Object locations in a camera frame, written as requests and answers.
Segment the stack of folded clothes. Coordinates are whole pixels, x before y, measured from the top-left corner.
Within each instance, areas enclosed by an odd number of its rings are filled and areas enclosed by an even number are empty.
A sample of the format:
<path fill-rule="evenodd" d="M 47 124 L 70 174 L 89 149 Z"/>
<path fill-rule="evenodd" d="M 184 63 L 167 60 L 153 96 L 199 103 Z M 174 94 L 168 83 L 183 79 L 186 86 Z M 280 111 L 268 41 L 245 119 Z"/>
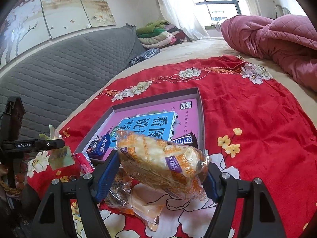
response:
<path fill-rule="evenodd" d="M 145 49 L 162 49 L 191 42 L 183 30 L 165 20 L 148 23 L 146 26 L 136 29 L 136 34 Z"/>

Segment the grey quilted headboard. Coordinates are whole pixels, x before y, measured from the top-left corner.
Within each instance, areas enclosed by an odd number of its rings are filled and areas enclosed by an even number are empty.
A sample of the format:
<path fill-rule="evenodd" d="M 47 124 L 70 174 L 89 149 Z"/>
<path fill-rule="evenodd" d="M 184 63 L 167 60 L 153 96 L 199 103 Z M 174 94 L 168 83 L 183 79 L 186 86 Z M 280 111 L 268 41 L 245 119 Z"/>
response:
<path fill-rule="evenodd" d="M 1 111 L 20 97 L 26 111 L 20 139 L 47 134 L 145 51 L 135 26 L 60 41 L 16 64 L 1 77 Z"/>

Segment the orange rice cracker packet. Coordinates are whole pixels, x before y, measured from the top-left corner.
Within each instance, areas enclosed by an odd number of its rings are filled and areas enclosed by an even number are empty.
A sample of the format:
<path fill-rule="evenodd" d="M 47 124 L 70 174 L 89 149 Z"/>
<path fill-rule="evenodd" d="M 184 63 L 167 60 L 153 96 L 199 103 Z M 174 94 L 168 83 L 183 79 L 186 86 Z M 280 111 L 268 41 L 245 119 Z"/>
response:
<path fill-rule="evenodd" d="M 133 179 L 181 200 L 205 200 L 210 159 L 201 150 L 129 130 L 116 130 L 116 149 Z"/>

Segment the red snack packet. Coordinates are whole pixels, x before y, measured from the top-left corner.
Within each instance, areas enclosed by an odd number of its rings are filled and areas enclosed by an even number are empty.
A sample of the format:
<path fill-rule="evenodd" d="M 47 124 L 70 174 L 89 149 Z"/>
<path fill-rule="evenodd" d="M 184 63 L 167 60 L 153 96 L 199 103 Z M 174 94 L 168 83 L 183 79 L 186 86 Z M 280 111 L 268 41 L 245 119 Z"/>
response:
<path fill-rule="evenodd" d="M 73 154 L 73 158 L 75 163 L 79 165 L 81 176 L 87 173 L 93 173 L 95 167 L 83 153 Z"/>

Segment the grey cardboard box tray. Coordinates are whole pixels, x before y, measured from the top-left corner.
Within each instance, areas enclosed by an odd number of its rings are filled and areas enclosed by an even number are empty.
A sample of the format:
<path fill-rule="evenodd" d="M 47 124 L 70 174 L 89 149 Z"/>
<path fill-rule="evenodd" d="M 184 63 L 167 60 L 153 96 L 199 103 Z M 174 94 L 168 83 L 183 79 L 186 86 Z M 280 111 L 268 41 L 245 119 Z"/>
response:
<path fill-rule="evenodd" d="M 111 144 L 94 163 L 105 161 L 116 147 L 116 129 L 130 130 L 166 141 L 182 141 L 193 133 L 198 148 L 205 149 L 205 125 L 198 88 L 183 89 L 111 106 L 92 126 L 76 148 L 85 153 L 96 136 L 110 134 Z"/>

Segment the dark patterned cloth bundle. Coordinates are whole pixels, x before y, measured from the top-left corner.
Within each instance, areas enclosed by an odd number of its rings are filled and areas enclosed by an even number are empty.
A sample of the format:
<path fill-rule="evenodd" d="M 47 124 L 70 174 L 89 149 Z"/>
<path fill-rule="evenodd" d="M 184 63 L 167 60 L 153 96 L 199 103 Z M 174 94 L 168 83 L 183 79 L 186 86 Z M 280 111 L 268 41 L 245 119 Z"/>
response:
<path fill-rule="evenodd" d="M 154 57 L 160 53 L 159 48 L 151 48 L 147 51 L 143 52 L 142 54 L 138 55 L 137 57 L 134 57 L 130 60 L 130 66 L 133 66 L 135 64 L 138 64 L 140 62 L 143 62 L 147 59 L 150 59 L 151 57 Z"/>

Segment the blue wrapped candy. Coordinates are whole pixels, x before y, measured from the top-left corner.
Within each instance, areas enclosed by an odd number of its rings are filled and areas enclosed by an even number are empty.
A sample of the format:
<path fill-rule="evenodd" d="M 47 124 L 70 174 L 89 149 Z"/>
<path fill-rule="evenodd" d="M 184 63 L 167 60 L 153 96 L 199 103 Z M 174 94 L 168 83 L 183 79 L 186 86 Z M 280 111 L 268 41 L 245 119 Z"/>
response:
<path fill-rule="evenodd" d="M 87 148 L 88 156 L 92 158 L 103 156 L 108 150 L 110 143 L 111 137 L 108 133 L 96 136 Z"/>

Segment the red floral cloth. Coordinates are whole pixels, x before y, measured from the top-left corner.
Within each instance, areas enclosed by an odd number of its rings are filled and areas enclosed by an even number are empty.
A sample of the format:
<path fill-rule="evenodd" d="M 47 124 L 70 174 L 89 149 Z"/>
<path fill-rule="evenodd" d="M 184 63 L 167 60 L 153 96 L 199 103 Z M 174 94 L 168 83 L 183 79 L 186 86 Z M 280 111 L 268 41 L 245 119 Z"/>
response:
<path fill-rule="evenodd" d="M 299 237 L 316 211 L 316 128 L 292 93 L 263 67 L 223 55 L 144 69 L 119 77 L 59 133 L 72 152 L 111 106 L 198 88 L 205 148 L 221 172 L 260 177 L 287 237 Z M 164 205 L 157 231 L 140 219 L 100 205 L 111 237 L 203 237 L 215 212 L 210 199 L 182 202 L 135 183 L 149 204 Z"/>

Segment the green foil snack packet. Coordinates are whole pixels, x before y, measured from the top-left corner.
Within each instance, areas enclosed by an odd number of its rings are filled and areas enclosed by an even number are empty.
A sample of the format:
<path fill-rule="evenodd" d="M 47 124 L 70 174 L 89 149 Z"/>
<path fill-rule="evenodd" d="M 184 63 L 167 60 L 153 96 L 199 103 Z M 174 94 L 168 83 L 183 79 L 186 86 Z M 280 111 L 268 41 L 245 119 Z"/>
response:
<path fill-rule="evenodd" d="M 57 140 L 62 139 L 62 135 L 54 128 L 53 125 L 49 125 L 50 136 L 46 134 L 39 134 L 42 140 Z M 64 168 L 75 164 L 72 158 L 72 153 L 69 146 L 64 146 L 63 148 L 49 150 L 49 165 L 53 170 Z"/>

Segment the pink quilted blanket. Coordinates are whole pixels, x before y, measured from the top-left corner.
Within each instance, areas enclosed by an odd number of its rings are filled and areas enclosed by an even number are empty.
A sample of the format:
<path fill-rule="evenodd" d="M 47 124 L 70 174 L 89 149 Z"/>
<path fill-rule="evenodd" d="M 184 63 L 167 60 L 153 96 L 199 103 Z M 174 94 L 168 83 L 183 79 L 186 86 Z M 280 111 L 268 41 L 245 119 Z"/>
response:
<path fill-rule="evenodd" d="M 272 60 L 298 84 L 316 91 L 316 29 L 307 16 L 237 15 L 221 24 L 221 33 L 232 49 Z"/>

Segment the white curtain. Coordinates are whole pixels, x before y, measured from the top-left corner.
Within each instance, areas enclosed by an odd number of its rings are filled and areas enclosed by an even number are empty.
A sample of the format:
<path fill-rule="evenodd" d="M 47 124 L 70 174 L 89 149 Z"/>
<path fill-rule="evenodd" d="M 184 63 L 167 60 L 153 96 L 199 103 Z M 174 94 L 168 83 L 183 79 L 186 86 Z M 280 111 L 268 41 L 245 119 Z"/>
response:
<path fill-rule="evenodd" d="M 162 17 L 183 30 L 191 40 L 209 37 L 201 24 L 194 0 L 158 0 L 158 4 Z"/>

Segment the Snickers bar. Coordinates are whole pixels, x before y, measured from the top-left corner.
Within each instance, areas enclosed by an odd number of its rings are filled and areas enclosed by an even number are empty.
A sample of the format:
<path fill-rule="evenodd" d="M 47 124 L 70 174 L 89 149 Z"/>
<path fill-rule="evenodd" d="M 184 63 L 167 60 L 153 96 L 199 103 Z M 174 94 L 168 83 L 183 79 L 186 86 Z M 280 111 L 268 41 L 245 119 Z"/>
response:
<path fill-rule="evenodd" d="M 171 142 L 195 147 L 198 149 L 198 141 L 197 141 L 196 136 L 193 134 L 193 132 L 190 132 L 188 134 L 184 134 L 183 136 L 180 136 L 179 138 L 175 138 Z"/>

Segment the floral wall painting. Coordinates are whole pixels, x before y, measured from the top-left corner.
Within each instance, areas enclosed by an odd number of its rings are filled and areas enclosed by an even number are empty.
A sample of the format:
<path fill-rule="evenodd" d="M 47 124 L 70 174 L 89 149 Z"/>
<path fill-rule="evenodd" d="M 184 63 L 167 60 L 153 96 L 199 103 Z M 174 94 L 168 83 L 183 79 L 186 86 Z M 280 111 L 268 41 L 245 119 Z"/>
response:
<path fill-rule="evenodd" d="M 114 25 L 106 0 L 19 0 L 1 25 L 1 66 L 48 40 Z"/>

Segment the clear orange bread packet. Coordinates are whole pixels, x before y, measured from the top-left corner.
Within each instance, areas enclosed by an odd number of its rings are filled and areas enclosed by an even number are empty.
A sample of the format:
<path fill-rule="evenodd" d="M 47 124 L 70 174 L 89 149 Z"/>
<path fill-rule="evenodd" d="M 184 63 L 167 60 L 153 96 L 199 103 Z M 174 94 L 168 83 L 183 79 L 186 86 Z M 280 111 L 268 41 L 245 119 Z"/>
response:
<path fill-rule="evenodd" d="M 164 205 L 147 204 L 138 196 L 136 191 L 132 191 L 132 180 L 124 169 L 119 168 L 104 201 L 109 207 L 115 208 L 122 213 L 135 215 L 151 231 L 157 231 Z"/>

